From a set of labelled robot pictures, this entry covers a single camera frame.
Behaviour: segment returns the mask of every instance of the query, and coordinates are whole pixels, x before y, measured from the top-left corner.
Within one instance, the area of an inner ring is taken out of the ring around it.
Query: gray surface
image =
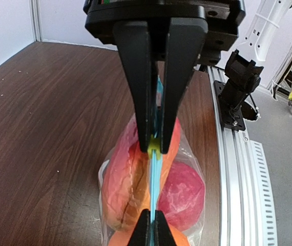
[[[292,246],[292,116],[287,102],[254,93],[261,119],[246,123],[251,140],[263,144],[274,194],[279,246]]]

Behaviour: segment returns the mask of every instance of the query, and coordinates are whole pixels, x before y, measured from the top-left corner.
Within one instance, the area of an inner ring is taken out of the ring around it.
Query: white wall
[[[84,3],[85,0],[39,0],[43,41],[115,49],[104,46],[85,29]]]
[[[233,52],[238,44],[244,41],[248,27],[253,20],[260,0],[245,0],[246,5],[246,18],[240,25],[239,36],[236,43],[229,50],[229,52],[222,52],[222,59],[218,66],[224,68],[225,63],[230,57],[231,52]],[[284,19],[280,22],[280,28],[276,31],[276,36],[269,49],[266,62],[264,64],[264,70],[261,73],[261,85],[267,87],[272,78],[274,77],[276,71],[279,69],[281,63],[284,61],[289,49],[292,46],[292,8],[288,10]]]
[[[240,26],[240,36],[243,37],[261,0],[245,0],[246,18]],[[40,0],[41,29],[44,41],[64,42],[80,45],[103,46],[94,39],[84,28],[86,15],[82,10],[84,0]],[[261,77],[261,84],[267,86],[272,80],[276,70],[287,55],[292,46],[292,8],[281,22],[281,28],[277,31],[272,48],[270,49],[265,69]],[[238,39],[229,52],[222,53],[222,61],[218,66],[223,67],[236,45],[241,42]]]
[[[32,42],[29,1],[0,0],[0,65]]]

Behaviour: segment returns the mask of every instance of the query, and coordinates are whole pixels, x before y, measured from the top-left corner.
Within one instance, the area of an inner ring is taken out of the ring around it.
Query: dark wood surface
[[[100,245],[97,172],[133,113],[118,54],[34,43],[0,66],[0,245]],[[214,109],[197,72],[179,111],[206,182],[202,245],[218,245]]]

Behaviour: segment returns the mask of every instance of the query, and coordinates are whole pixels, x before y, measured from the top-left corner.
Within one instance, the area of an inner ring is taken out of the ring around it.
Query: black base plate
[[[229,112],[229,107],[220,100],[220,94],[224,88],[224,83],[220,81],[214,81],[214,89],[217,97],[218,109],[219,109],[219,117],[221,126],[235,130],[235,131],[245,131],[245,122],[243,119],[242,111],[239,109],[234,112],[233,119],[232,115]]]

